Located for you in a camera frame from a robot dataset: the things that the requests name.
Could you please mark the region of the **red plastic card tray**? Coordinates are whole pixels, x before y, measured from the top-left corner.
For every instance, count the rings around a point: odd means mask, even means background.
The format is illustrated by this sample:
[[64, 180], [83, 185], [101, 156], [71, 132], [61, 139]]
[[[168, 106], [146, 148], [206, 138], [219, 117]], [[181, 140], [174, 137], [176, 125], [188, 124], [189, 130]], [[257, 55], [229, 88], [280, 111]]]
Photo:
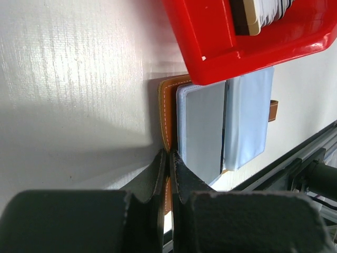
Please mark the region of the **red plastic card tray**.
[[277, 1], [249, 34], [242, 1], [164, 1], [192, 82], [207, 85], [327, 49], [336, 1]]

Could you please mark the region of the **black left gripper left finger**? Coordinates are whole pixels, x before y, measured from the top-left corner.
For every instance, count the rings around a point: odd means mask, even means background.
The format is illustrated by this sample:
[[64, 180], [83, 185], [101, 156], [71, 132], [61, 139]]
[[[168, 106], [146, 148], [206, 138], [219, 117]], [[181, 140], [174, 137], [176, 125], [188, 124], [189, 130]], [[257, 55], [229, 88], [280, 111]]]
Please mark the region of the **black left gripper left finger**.
[[162, 252], [166, 152], [119, 190], [26, 190], [1, 215], [1, 252]]

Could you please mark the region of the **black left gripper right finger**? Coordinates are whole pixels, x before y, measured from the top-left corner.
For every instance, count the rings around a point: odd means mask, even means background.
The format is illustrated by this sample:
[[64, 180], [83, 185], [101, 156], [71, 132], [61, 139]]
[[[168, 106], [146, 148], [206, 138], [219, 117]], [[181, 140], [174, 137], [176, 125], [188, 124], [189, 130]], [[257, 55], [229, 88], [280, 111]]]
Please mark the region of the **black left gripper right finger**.
[[170, 153], [174, 252], [328, 252], [313, 202], [285, 191], [217, 192]]

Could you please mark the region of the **brown leather card holder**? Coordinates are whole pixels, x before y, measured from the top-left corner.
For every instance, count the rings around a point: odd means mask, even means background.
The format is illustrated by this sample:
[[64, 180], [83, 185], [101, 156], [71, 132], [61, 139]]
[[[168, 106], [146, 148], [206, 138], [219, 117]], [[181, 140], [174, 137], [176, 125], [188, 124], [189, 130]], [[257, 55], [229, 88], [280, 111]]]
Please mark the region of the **brown leather card holder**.
[[[265, 150], [267, 126], [275, 120], [278, 107], [278, 102], [271, 98], [273, 75], [274, 68], [267, 67], [221, 81], [225, 82], [225, 100], [220, 175], [241, 168]], [[183, 162], [185, 100], [187, 92], [195, 85], [188, 75], [180, 75], [162, 81], [158, 86], [164, 148], [166, 151], [177, 150]], [[212, 185], [220, 175], [208, 185]]]

